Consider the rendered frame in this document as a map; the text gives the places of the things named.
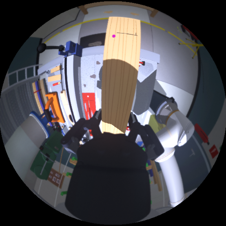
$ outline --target red fire extinguisher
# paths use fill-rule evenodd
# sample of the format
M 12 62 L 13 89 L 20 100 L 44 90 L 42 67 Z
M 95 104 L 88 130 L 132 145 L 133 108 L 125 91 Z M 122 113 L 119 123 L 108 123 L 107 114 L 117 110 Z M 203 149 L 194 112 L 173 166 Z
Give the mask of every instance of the red fire extinguisher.
M 195 131 L 201 137 L 202 141 L 209 145 L 210 143 L 209 143 L 208 136 L 205 134 L 205 132 L 202 130 L 202 128 L 197 123 L 194 125 L 194 127 L 195 127 Z

